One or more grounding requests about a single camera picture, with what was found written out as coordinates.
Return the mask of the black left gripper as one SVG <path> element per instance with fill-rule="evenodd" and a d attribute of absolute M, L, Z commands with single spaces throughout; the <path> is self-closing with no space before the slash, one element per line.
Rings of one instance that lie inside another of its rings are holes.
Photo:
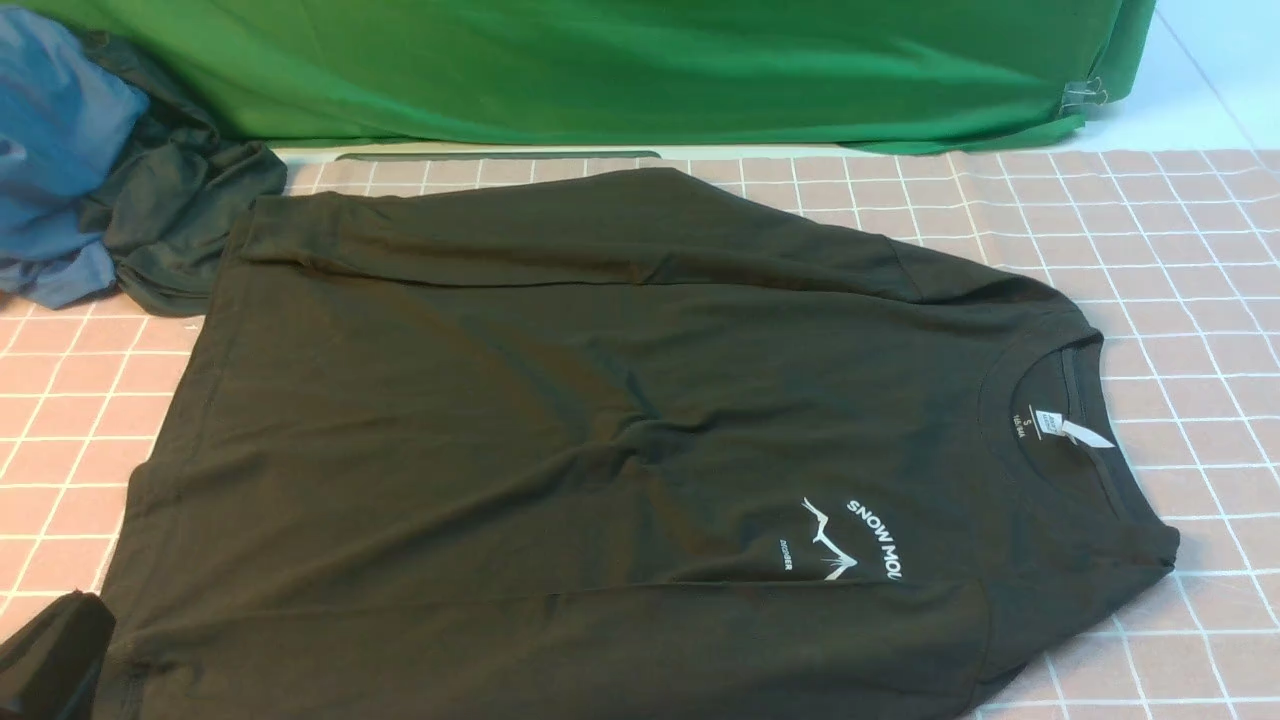
<path fill-rule="evenodd" d="M 101 598 L 73 591 L 1 646 L 3 719 L 88 719 L 116 620 Z"/>

